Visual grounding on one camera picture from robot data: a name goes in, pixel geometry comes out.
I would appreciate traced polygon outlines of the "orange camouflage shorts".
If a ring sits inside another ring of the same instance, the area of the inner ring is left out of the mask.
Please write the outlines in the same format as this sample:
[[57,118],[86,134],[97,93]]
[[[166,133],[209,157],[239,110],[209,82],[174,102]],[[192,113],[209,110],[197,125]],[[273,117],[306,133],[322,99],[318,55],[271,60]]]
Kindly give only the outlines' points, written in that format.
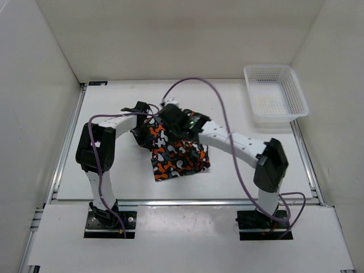
[[167,129],[159,116],[147,118],[145,148],[151,153],[151,165],[156,182],[194,175],[210,168],[209,147],[197,140],[169,142]]

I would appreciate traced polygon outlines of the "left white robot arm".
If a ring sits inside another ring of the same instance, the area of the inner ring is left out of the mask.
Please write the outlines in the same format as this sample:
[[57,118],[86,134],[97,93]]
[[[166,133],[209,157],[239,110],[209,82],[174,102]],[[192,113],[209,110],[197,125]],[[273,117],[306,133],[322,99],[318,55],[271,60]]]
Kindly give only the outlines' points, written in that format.
[[82,128],[76,162],[90,182],[93,194],[90,208],[95,218],[107,228],[122,226],[110,180],[116,140],[131,132],[139,146],[150,150],[152,137],[144,124],[150,116],[149,104],[138,101],[134,108],[123,108],[116,115],[95,115]]

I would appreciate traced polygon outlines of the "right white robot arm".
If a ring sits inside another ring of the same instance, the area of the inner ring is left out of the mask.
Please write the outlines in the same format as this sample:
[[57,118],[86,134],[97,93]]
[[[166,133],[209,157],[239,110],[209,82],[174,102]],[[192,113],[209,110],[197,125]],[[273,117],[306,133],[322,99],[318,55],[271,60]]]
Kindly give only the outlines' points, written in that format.
[[[291,218],[290,208],[287,217],[276,216],[280,186],[286,175],[288,159],[281,142],[275,138],[268,142],[251,139],[230,131],[229,126],[217,124],[208,116],[195,113],[189,116],[175,104],[162,104],[159,117],[167,129],[170,140],[198,140],[201,144],[215,147],[232,155],[239,182],[247,197],[255,205],[255,220],[267,228],[274,222],[285,224]],[[237,159],[243,160],[254,172],[253,182],[258,187],[258,199],[254,200],[239,173]]]

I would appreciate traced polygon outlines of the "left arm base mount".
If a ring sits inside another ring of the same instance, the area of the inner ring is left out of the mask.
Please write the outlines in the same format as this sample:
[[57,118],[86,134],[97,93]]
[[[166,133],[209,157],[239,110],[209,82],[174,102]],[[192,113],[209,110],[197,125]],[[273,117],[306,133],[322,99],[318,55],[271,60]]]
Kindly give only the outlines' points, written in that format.
[[134,239],[137,211],[119,210],[117,203],[112,207],[112,211],[119,216],[116,217],[108,210],[99,210],[90,202],[84,238]]

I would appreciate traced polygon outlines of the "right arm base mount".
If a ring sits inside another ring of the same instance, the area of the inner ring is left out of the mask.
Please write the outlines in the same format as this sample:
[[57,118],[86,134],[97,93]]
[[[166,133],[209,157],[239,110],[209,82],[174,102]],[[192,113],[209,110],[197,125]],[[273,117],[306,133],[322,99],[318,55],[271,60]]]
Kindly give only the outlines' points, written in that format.
[[240,241],[293,240],[289,222],[274,221],[257,210],[238,210],[235,221]]

